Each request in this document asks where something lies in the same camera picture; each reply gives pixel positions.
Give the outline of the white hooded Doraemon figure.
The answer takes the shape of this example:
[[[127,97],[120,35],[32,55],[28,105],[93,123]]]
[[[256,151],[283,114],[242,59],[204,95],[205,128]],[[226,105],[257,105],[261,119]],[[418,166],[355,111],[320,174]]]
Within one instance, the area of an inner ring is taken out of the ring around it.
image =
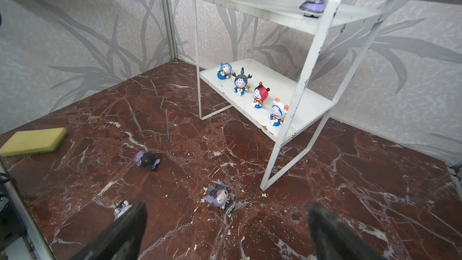
[[[285,117],[288,113],[289,106],[286,102],[281,101],[278,97],[275,99],[271,107],[271,114],[269,116],[269,124],[271,126],[280,126],[284,123]]]

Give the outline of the purple dress Kuromi figure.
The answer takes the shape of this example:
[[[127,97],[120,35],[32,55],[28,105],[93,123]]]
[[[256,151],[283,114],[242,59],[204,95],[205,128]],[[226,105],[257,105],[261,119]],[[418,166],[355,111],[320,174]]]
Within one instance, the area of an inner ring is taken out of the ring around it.
[[[229,194],[227,187],[220,181],[214,188],[209,191],[209,194],[204,197],[204,200],[213,206],[222,209],[225,214],[230,214],[234,209],[236,202]]]

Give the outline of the small grey bunny figure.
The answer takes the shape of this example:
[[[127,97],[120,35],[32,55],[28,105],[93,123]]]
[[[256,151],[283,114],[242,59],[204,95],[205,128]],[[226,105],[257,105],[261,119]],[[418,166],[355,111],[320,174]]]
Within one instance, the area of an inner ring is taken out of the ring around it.
[[[232,76],[234,77],[234,93],[237,96],[242,96],[245,94],[245,91],[248,90],[248,81],[250,78],[252,78],[252,75],[245,75],[245,70],[242,67],[241,72],[239,74],[236,74],[235,72],[232,73]]]

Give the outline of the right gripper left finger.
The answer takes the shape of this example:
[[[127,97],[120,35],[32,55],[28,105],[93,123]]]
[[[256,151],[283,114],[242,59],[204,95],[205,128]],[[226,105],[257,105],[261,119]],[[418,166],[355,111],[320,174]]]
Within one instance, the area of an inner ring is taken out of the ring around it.
[[[143,202],[136,202],[112,222],[73,260],[136,260],[146,230],[148,211]]]

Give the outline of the red hat Doraemon figure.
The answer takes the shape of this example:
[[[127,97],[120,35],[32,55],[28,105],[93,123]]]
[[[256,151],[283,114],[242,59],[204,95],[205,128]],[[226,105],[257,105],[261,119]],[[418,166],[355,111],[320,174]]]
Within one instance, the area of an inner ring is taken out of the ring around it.
[[[252,107],[262,108],[264,101],[268,98],[269,91],[270,88],[266,88],[263,82],[260,82],[254,89]]]

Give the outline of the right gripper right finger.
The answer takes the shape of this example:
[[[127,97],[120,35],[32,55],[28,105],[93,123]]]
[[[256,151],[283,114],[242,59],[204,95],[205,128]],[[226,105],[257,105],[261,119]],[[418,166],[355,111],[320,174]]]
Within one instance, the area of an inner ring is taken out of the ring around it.
[[[385,259],[319,203],[310,208],[308,226],[319,260]]]

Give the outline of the blue cup toy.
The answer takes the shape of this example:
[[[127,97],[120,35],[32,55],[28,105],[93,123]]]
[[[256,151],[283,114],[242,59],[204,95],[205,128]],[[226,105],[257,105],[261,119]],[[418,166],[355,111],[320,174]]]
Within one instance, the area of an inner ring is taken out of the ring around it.
[[[220,80],[229,79],[232,73],[232,66],[230,63],[221,63],[217,72],[217,78]]]

